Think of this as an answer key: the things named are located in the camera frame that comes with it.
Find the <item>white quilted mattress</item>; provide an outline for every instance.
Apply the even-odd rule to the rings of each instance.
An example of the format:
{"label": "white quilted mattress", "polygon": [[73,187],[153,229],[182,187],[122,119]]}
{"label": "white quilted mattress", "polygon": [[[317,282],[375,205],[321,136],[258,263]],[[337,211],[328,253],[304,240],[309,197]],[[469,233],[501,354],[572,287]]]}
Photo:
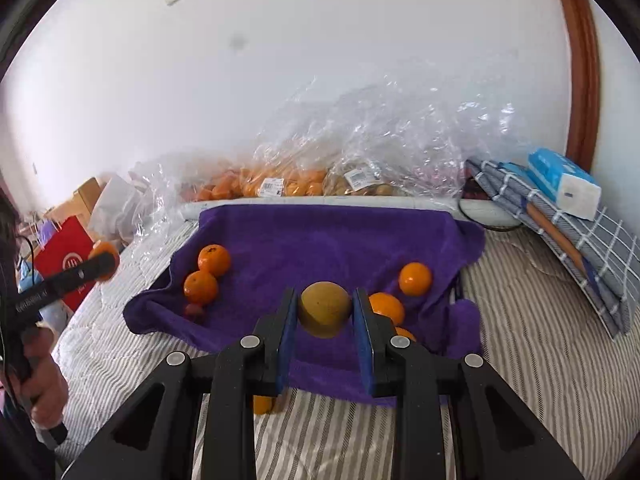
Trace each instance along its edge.
{"label": "white quilted mattress", "polygon": [[[199,209],[186,217],[194,218]],[[202,354],[162,333],[134,335],[122,318],[127,301],[153,283],[196,229],[197,222],[188,219],[169,236],[137,240],[122,254],[116,276],[94,287],[60,337],[54,358],[70,391],[69,435],[57,450],[65,465],[167,354]],[[488,361],[585,478],[604,479],[640,430],[640,317],[631,334],[610,341],[564,267],[525,228],[488,232],[484,254],[463,273],[463,286],[481,311]],[[449,418],[446,410],[442,414],[448,476],[454,478]],[[255,417],[258,478],[386,480],[393,424],[391,408],[287,390],[273,413]]]}

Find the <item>white wall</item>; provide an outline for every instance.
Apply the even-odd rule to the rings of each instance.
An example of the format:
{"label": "white wall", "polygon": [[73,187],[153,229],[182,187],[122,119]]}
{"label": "white wall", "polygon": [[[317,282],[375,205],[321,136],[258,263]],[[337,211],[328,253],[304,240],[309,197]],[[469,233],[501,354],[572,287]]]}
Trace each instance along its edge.
{"label": "white wall", "polygon": [[161,153],[246,151],[314,76],[329,97],[398,59],[455,73],[504,54],[500,92],[522,133],[564,150],[559,0],[58,0],[0,86],[0,167],[21,209],[45,208]]}
{"label": "white wall", "polygon": [[591,1],[602,76],[600,129],[591,173],[604,203],[640,235],[640,62],[616,26]]}

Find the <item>blue gripper pad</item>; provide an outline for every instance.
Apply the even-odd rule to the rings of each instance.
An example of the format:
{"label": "blue gripper pad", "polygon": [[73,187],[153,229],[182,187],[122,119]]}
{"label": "blue gripper pad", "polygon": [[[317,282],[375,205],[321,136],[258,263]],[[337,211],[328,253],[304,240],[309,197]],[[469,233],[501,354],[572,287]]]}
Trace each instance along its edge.
{"label": "blue gripper pad", "polygon": [[369,395],[373,395],[373,348],[367,331],[367,324],[362,312],[362,304],[358,292],[353,293],[353,331],[358,350],[358,362],[360,364],[360,377],[362,386]]}
{"label": "blue gripper pad", "polygon": [[278,348],[278,375],[276,377],[276,388],[278,394],[284,388],[287,377],[289,376],[289,363],[293,355],[294,336],[296,334],[296,325],[298,324],[298,294],[293,293],[289,302],[289,310],[287,318],[282,330],[282,338],[280,339],[280,347]]}

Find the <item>screw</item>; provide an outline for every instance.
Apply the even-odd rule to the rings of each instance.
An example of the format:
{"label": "screw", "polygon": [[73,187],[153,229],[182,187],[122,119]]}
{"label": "screw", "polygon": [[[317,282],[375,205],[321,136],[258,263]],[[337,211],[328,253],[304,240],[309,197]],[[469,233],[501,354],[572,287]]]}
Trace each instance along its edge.
{"label": "screw", "polygon": [[166,363],[169,366],[181,365],[184,362],[184,354],[182,352],[171,352],[166,357]]}
{"label": "screw", "polygon": [[242,348],[255,348],[260,344],[260,338],[257,335],[246,335],[240,340]]}
{"label": "screw", "polygon": [[472,368],[479,368],[484,364],[484,359],[478,354],[469,354],[465,357],[465,363]]}
{"label": "screw", "polygon": [[403,335],[395,335],[391,338],[391,346],[395,348],[407,348],[410,344],[409,338]]}

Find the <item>black handle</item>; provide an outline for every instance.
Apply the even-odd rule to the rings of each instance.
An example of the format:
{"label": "black handle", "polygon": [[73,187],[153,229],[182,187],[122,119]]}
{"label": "black handle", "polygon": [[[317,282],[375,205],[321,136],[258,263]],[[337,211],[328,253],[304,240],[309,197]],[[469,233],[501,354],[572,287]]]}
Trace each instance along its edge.
{"label": "black handle", "polygon": [[62,299],[85,283],[97,280],[116,269],[117,261],[111,253],[101,253],[77,267],[49,276],[20,293],[13,303],[5,307],[6,330],[22,332],[33,325],[34,317],[44,306]]}
{"label": "black handle", "polygon": [[[10,367],[13,369],[15,376],[23,383],[27,379],[31,377],[32,368],[36,365],[37,361],[28,360],[24,356],[24,348],[22,346],[22,341],[19,337],[12,337],[9,344],[11,345],[11,361]],[[31,409],[36,402],[38,402],[38,398],[34,397],[33,399],[20,399],[24,409],[27,413],[31,413]],[[56,449],[60,444],[62,444],[66,440],[66,436],[68,431],[66,430],[66,426],[60,422],[55,428],[50,430],[38,430],[40,436],[42,437],[42,441],[49,449]]]}

